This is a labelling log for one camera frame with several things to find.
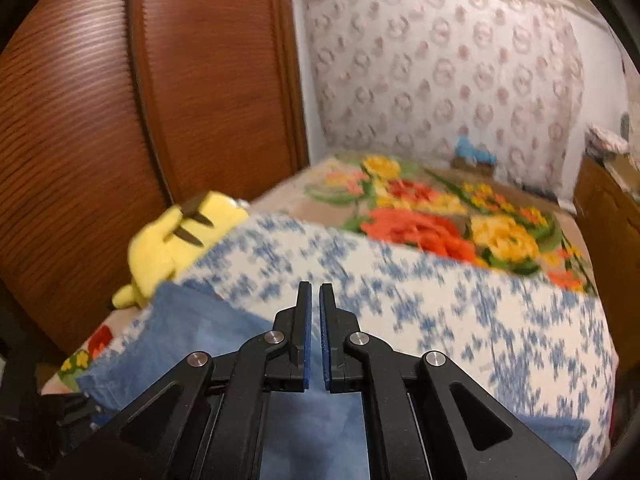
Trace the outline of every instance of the bed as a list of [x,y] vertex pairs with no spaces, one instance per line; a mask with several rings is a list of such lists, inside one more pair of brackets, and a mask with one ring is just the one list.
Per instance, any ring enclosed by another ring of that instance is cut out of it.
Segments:
[[[361,328],[398,351],[442,350],[514,412],[587,421],[574,467],[581,479],[597,467],[617,357],[580,231],[557,206],[474,174],[349,152],[249,212],[177,281],[266,318],[292,304],[299,280],[332,282]],[[126,351],[147,310],[113,312],[42,393],[73,391],[105,348]]]

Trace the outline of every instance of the silver screw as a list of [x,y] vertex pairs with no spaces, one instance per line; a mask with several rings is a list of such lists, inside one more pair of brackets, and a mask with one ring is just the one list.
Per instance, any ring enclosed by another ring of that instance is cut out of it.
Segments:
[[425,359],[431,366],[442,366],[445,362],[447,362],[446,355],[436,350],[427,352]]
[[264,334],[264,340],[270,345],[282,343],[284,341],[284,334],[279,330],[269,330]]
[[204,352],[194,352],[187,357],[187,362],[193,367],[202,366],[206,364],[208,360],[209,358]]
[[358,346],[366,345],[369,342],[369,334],[364,332],[354,332],[349,336],[349,341]]

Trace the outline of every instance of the curtain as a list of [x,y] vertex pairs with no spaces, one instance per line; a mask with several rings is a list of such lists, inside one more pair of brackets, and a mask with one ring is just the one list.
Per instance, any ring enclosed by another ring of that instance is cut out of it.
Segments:
[[305,0],[332,148],[450,160],[459,136],[512,178],[559,184],[582,60],[544,0]]

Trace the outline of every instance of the floral blanket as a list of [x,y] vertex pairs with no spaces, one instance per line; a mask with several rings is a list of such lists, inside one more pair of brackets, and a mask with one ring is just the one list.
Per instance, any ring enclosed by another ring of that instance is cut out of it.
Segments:
[[[343,153],[294,177],[280,193],[287,206],[278,210],[296,218],[596,295],[571,218],[487,178]],[[257,203],[262,211],[273,206],[271,193]]]

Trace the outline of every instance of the triangular cutout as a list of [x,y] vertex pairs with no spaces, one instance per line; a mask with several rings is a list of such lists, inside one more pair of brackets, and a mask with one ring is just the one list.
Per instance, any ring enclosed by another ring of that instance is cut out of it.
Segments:
[[122,428],[120,438],[148,453],[156,450],[181,395],[180,384],[172,384]]
[[511,428],[461,383],[453,383],[449,390],[462,415],[471,442],[478,451],[484,451],[511,438]]

